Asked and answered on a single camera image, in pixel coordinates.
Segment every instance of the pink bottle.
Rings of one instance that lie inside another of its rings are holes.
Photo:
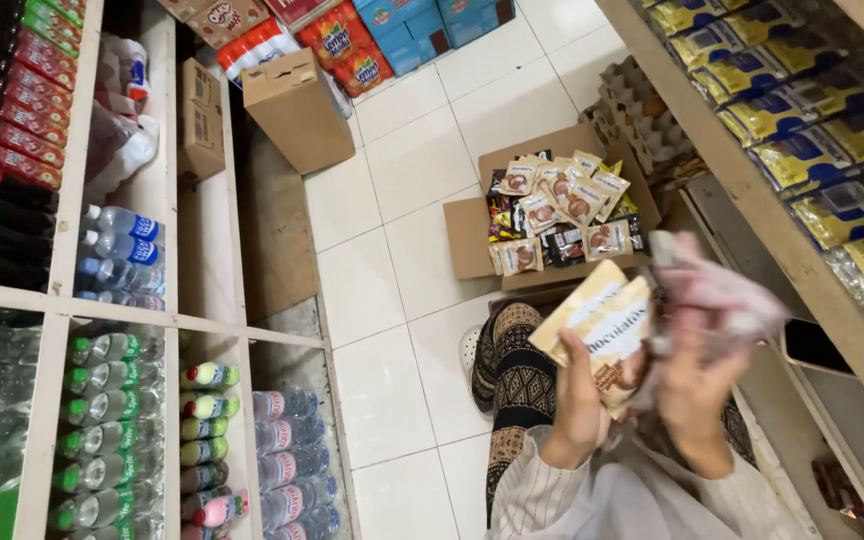
[[[228,537],[232,529],[233,524],[230,522],[215,527],[186,524],[182,528],[181,540],[222,540]]]
[[[249,514],[249,492],[245,489],[226,497],[211,499],[192,514],[192,525],[219,527]]]

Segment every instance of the blue bottle label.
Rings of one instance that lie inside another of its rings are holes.
[[[134,239],[151,242],[159,234],[159,222],[148,217],[136,215],[135,224],[132,225],[132,230],[128,234]]]
[[[145,240],[135,240],[132,251],[128,255],[128,262],[134,264],[146,264],[152,266],[159,258],[159,247]]]

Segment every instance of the tiled floor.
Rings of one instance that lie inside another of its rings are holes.
[[[356,99],[358,153],[305,181],[366,540],[485,534],[491,424],[458,342],[499,281],[453,278],[442,202],[480,194],[480,155],[573,125],[598,74],[627,55],[591,0],[517,6],[505,26]]]

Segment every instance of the hand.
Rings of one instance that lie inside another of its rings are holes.
[[[673,352],[658,387],[658,413],[692,470],[703,478],[719,480],[735,469],[722,408],[732,385],[749,367],[749,350],[735,351],[703,368],[708,330],[706,311],[681,307],[673,315]]]
[[[555,423],[538,456],[546,465],[574,471],[606,442],[612,418],[595,388],[589,349],[574,331],[558,331],[568,366],[558,367]]]

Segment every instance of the open cardboard box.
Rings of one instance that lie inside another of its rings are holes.
[[[527,140],[502,150],[479,157],[479,178],[482,192],[489,189],[494,169],[504,169],[516,156],[552,150],[553,156],[571,157],[576,150],[596,156],[606,156],[607,166],[622,161],[621,177],[629,181],[631,201],[638,206],[642,219],[643,236],[654,231],[662,221],[649,186],[636,162],[636,155],[625,137],[612,145],[608,151],[595,133],[591,122],[560,129],[546,135]],[[496,268],[489,256],[489,206],[486,198],[475,197],[442,204],[445,227],[448,231],[448,247],[452,257],[452,273],[456,280],[467,280],[482,276],[495,276]],[[620,268],[633,268],[649,264],[648,255],[636,252],[612,259]],[[516,290],[547,286],[572,280],[580,280],[592,273],[600,261],[584,262],[568,268],[546,268],[542,272],[523,272],[516,276],[502,277],[502,290]]]

